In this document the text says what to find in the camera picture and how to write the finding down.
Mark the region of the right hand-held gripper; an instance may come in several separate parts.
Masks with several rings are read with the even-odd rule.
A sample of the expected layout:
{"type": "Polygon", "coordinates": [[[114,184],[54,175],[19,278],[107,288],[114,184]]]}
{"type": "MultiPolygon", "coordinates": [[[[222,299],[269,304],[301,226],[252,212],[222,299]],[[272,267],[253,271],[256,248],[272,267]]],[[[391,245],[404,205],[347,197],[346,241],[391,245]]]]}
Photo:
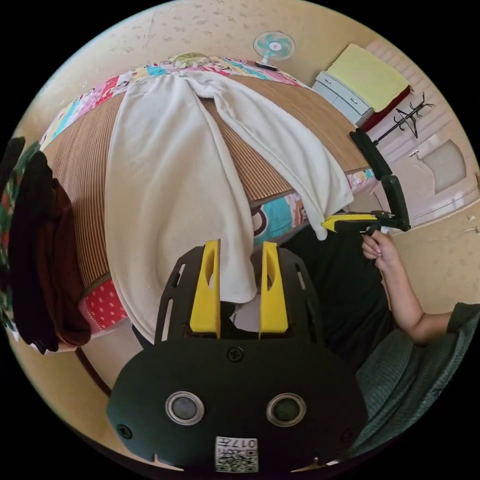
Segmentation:
{"type": "Polygon", "coordinates": [[[361,232],[372,236],[379,231],[388,234],[398,230],[397,217],[386,211],[374,210],[371,213],[340,213],[331,215],[321,223],[321,226],[331,232],[361,232]]]}

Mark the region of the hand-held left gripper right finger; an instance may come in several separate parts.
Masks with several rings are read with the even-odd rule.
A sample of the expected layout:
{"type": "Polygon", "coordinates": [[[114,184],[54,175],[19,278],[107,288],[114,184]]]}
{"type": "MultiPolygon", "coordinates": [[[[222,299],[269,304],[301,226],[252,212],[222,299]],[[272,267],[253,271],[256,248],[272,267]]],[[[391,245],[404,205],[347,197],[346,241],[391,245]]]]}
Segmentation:
{"type": "Polygon", "coordinates": [[[289,327],[280,258],[276,243],[262,247],[258,337],[283,335],[289,327]]]}

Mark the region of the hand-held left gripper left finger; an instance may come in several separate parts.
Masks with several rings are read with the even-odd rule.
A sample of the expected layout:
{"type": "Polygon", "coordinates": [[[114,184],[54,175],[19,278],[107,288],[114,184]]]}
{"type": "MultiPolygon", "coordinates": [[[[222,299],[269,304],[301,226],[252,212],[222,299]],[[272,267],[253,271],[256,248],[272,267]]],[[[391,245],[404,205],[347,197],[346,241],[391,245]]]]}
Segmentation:
{"type": "Polygon", "coordinates": [[[220,240],[204,245],[189,327],[195,334],[221,336],[220,240]]]}

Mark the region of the person's right hand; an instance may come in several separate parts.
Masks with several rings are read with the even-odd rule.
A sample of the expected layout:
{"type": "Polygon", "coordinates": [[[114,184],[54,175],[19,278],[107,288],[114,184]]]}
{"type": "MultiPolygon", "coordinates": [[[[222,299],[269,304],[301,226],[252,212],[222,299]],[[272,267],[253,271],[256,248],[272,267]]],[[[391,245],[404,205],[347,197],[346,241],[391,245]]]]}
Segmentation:
{"type": "Polygon", "coordinates": [[[401,264],[400,255],[393,238],[379,230],[362,236],[362,253],[383,273],[391,273],[401,264]]]}

